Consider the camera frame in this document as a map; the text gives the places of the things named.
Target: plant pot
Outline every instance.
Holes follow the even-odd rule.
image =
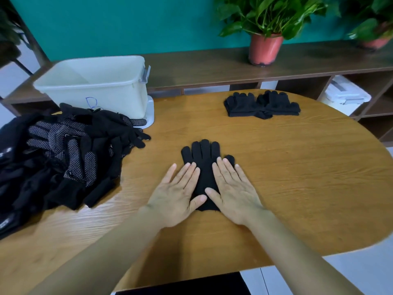
[[[384,47],[392,37],[378,38],[371,41],[360,41],[360,45],[366,49],[377,50]]]
[[[280,34],[272,34],[271,37],[253,34],[251,36],[250,52],[248,60],[253,65],[266,66],[274,62],[280,50],[284,38]]]

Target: teal wall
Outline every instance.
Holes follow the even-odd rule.
[[[212,0],[11,0],[51,60],[247,46],[248,34],[218,37]],[[339,40],[335,16],[313,17],[285,43]]]

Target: oval table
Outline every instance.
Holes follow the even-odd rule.
[[[0,293],[26,293],[135,213],[169,166],[180,168],[181,148],[202,139],[233,155],[263,205],[321,255],[368,247],[393,231],[393,159],[367,129],[295,94],[289,98],[300,104],[300,116],[229,118],[223,101],[231,94],[155,99],[155,123],[145,130],[152,139],[123,159],[114,191],[93,209],[46,211],[0,241]],[[219,212],[196,211],[163,229],[116,290],[268,265],[247,228]]]

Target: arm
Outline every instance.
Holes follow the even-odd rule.
[[[213,164],[219,193],[206,194],[221,212],[238,225],[247,226],[276,265],[294,295],[361,295],[351,282],[289,231],[265,209],[255,188],[239,165],[226,158]]]
[[[185,164],[171,181],[173,164],[138,212],[80,252],[37,285],[35,294],[110,294],[131,264],[164,227],[186,219],[206,201],[190,202],[199,177],[195,163]]]

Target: white storage box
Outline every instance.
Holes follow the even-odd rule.
[[[149,73],[150,66],[145,69],[141,56],[71,59],[55,64],[33,86],[57,105],[102,108],[141,119],[146,111]]]
[[[336,75],[327,87],[321,102],[349,116],[370,100],[371,95],[366,91],[342,75]]]

